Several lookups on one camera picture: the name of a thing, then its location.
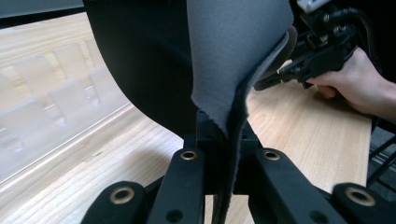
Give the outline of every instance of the wooden surface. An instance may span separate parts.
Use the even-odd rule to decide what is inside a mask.
[[[0,67],[17,80],[12,62],[37,52],[52,57],[52,48],[89,36],[84,13],[1,30]],[[247,104],[262,144],[285,152],[315,186],[331,191],[341,182],[364,185],[369,118],[295,82],[252,91]],[[182,139],[127,105],[0,185],[0,223],[79,223],[102,189],[121,180],[146,186],[165,174],[181,146]],[[207,196],[206,223],[211,202]],[[227,222],[253,223],[247,197],[233,197]]]

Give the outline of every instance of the metal grommet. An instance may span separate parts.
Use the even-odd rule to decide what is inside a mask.
[[[110,201],[114,204],[128,203],[134,197],[134,190],[130,187],[116,188],[110,194]]]
[[[346,189],[346,196],[354,203],[358,203],[363,206],[375,205],[375,199],[369,193],[362,189],[356,189],[349,187]]]
[[[277,161],[280,159],[279,154],[273,152],[273,151],[269,151],[269,150],[265,150],[262,155],[264,156],[265,159],[270,160],[270,161]]]
[[[180,154],[180,157],[185,161],[192,161],[197,159],[198,155],[194,151],[185,151]]]

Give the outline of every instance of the gray fabric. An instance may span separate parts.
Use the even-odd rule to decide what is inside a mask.
[[[292,24],[286,0],[188,1],[192,100],[228,135],[235,90]]]

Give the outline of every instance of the hand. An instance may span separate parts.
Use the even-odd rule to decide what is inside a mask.
[[[357,48],[338,72],[327,72],[310,78],[326,98],[339,91],[347,102],[364,114],[396,120],[396,84],[378,74],[364,50]]]

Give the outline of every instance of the wooden table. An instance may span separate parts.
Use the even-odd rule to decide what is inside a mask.
[[[0,67],[12,77],[13,61],[89,36],[85,13],[0,30],[8,40],[0,43]],[[252,91],[247,104],[262,144],[285,152],[312,184],[327,191],[341,182],[365,184],[370,118],[295,82]],[[79,223],[102,189],[121,180],[146,186],[165,174],[181,146],[182,139],[127,105],[0,185],[0,223]],[[207,196],[205,223],[211,203]],[[253,223],[247,197],[233,197],[227,220]]]

